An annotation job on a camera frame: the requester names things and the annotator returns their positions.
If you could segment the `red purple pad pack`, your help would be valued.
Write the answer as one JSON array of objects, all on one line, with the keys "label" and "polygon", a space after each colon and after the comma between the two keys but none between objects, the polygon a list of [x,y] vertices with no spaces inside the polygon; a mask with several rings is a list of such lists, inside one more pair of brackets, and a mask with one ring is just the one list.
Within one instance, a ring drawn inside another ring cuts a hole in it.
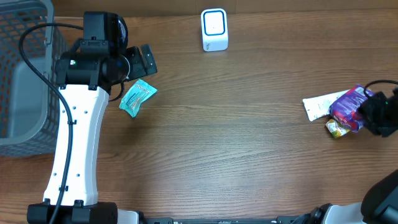
[{"label": "red purple pad pack", "polygon": [[331,104],[330,115],[344,128],[358,132],[366,124],[358,109],[367,99],[364,87],[356,85]]}]

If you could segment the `teal wet wipes pack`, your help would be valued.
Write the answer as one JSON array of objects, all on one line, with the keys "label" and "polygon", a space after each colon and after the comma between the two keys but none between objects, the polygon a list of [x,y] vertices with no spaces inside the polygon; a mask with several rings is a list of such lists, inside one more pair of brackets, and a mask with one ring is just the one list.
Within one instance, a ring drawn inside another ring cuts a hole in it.
[{"label": "teal wet wipes pack", "polygon": [[141,104],[157,93],[157,89],[138,79],[135,84],[123,96],[119,108],[126,111],[132,118],[135,118],[139,112]]}]

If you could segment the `green juice carton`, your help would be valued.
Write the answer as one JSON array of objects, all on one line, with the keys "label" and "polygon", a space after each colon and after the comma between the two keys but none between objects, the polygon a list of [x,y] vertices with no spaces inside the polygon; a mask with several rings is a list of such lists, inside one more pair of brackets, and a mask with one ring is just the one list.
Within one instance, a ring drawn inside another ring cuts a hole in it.
[{"label": "green juice carton", "polygon": [[334,138],[340,138],[350,132],[349,129],[345,128],[341,123],[334,119],[327,121],[325,126]]}]

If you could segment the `white tube gold cap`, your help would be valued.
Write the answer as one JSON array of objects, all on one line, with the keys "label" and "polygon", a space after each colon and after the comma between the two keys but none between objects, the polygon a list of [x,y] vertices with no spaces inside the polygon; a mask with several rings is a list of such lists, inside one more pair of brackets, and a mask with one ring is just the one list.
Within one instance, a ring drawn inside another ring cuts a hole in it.
[{"label": "white tube gold cap", "polygon": [[330,93],[327,95],[316,96],[313,98],[304,98],[302,103],[307,113],[309,121],[315,121],[318,118],[329,115],[330,106],[348,90]]}]

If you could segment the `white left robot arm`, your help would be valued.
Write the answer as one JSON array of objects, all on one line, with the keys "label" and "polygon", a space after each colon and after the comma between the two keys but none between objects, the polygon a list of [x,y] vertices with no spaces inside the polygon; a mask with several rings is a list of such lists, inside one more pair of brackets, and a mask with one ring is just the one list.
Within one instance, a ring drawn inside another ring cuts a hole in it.
[{"label": "white left robot arm", "polygon": [[60,100],[52,175],[41,203],[29,205],[29,223],[140,224],[143,214],[100,202],[96,163],[101,123],[115,85],[132,82],[118,95],[120,107],[136,116],[156,90],[144,81],[157,66],[148,45],[128,46],[124,19],[111,12],[86,12],[83,37],[55,62],[49,88]]}]

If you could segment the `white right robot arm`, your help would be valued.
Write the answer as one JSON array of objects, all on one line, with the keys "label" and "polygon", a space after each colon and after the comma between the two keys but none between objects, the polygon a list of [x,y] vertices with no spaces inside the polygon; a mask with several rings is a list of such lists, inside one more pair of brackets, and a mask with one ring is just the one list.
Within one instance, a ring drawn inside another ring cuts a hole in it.
[{"label": "white right robot arm", "polygon": [[[366,91],[359,114],[373,134],[388,137],[397,131],[397,90],[388,98],[383,92]],[[324,204],[291,223],[397,223],[397,171],[375,184],[361,203]]]}]

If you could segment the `white barcode scanner box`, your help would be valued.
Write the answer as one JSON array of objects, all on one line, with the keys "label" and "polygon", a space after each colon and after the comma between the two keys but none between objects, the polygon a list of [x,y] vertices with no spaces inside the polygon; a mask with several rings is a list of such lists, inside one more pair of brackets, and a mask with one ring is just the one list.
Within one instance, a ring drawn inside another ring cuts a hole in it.
[{"label": "white barcode scanner box", "polygon": [[229,44],[226,11],[222,8],[205,9],[200,19],[203,50],[205,52],[226,50]]}]

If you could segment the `grey plastic mesh basket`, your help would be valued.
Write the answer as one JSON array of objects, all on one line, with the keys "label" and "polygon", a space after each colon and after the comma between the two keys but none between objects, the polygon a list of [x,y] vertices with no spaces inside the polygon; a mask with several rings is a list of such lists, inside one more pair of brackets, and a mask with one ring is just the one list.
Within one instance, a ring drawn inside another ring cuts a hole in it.
[{"label": "grey plastic mesh basket", "polygon": [[26,65],[20,36],[54,21],[50,1],[1,0],[1,155],[26,157],[55,150],[57,95]]}]

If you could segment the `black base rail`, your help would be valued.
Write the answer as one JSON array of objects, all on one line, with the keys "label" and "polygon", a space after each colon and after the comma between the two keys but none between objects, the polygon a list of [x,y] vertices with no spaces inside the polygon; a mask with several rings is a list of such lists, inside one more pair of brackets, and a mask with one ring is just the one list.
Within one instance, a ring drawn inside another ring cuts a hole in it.
[{"label": "black base rail", "polygon": [[242,218],[242,219],[173,219],[143,218],[139,224],[292,224],[306,223],[309,214],[300,216],[279,216],[277,218]]}]

